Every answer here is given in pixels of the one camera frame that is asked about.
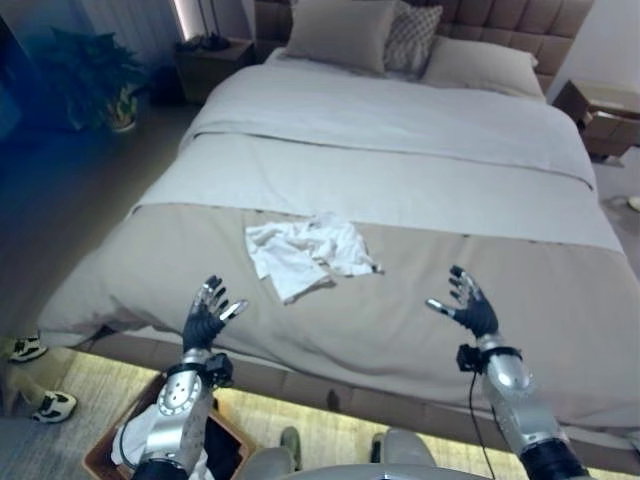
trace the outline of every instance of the robotic arm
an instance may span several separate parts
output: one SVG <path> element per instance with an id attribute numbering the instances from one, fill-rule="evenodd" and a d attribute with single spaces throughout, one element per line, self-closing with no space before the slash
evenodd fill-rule
<path id="1" fill-rule="evenodd" d="M 213 276 L 193 300 L 182 333 L 180 363 L 167 372 L 158 395 L 158 413 L 133 480 L 186 480 L 204 446 L 212 390 L 231 385 L 233 366 L 224 353 L 211 355 L 211 344 L 249 303 L 229 305 L 222 280 Z"/>
<path id="2" fill-rule="evenodd" d="M 476 347 L 460 346 L 458 366 L 482 375 L 483 392 L 529 478 L 591 478 L 551 410 L 538 398 L 533 375 L 520 352 L 500 335 L 496 314 L 478 282 L 456 266 L 451 269 L 449 282 L 455 287 L 451 295 L 460 307 L 434 299 L 427 300 L 427 305 L 470 329 L 476 337 Z M 167 372 L 167 383 L 158 396 L 156 421 L 133 480 L 186 480 L 198 461 L 213 403 L 211 391 L 229 386 L 233 373 L 225 354 L 211 355 L 211 344 L 227 322 L 248 306 L 246 300 L 230 305 L 225 293 L 222 281 L 213 276 L 196 294 L 183 331 L 182 359 Z M 317 475 L 307 473 L 308 478 L 328 478 L 322 471 Z"/>
<path id="3" fill-rule="evenodd" d="M 507 346 L 498 319 L 478 282 L 462 268 L 450 270 L 451 295 L 461 308 L 430 298 L 427 305 L 471 330 L 476 347 L 461 345 L 460 370 L 481 374 L 482 390 L 513 453 L 532 480 L 590 478 L 551 409 L 537 396 L 533 375 L 515 348 Z"/>

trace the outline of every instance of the green leaves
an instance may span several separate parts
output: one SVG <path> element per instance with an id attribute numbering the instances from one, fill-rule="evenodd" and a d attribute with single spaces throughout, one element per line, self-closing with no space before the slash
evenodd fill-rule
<path id="1" fill-rule="evenodd" d="M 130 120 L 136 105 L 130 92 L 146 81 L 134 53 L 118 45 L 114 33 L 52 32 L 54 42 L 41 52 L 40 62 L 65 97 L 71 120 L 92 127 Z"/>

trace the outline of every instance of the bed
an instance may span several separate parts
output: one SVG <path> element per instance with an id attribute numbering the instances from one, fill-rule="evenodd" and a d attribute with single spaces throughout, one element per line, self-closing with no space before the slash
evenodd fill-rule
<path id="1" fill-rule="evenodd" d="M 431 3 L 444 7 L 441 35 L 534 54 L 544 89 L 591 5 Z M 195 288 L 216 273 L 251 302 L 216 342 L 238 387 L 475 441 L 454 361 L 471 338 L 424 306 L 448 296 L 456 263 L 482 283 L 578 452 L 640 471 L 628 440 L 640 430 L 640 286 L 568 117 L 283 58 L 288 3 L 257 1 L 256 20 L 269 61 L 211 94 L 176 162 L 49 301 L 43 342 L 167 367 Z M 355 223 L 384 274 L 333 276 L 284 305 L 258 280 L 244 229 L 324 211 Z M 488 415 L 483 429 L 504 448 Z"/>

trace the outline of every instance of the nightstand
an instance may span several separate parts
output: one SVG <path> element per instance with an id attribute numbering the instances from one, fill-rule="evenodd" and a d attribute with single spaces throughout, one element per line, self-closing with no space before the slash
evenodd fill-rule
<path id="1" fill-rule="evenodd" d="M 576 122 L 587 151 L 595 158 L 619 157 L 633 145 L 640 144 L 638 92 L 570 80 L 553 106 Z"/>
<path id="2" fill-rule="evenodd" d="M 189 103 L 202 104 L 220 82 L 241 68 L 253 65 L 253 43 L 249 40 L 230 38 L 231 46 L 212 52 L 176 50 L 174 58 L 184 96 Z"/>

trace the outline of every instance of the tufted headboard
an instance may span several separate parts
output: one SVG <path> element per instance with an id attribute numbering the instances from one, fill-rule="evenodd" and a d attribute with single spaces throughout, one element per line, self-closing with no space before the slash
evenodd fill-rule
<path id="1" fill-rule="evenodd" d="M 442 5 L 439 35 L 498 43 L 531 52 L 542 89 L 551 85 L 594 0 L 405 0 Z M 291 32 L 289 0 L 256 0 L 258 58 L 283 46 Z"/>

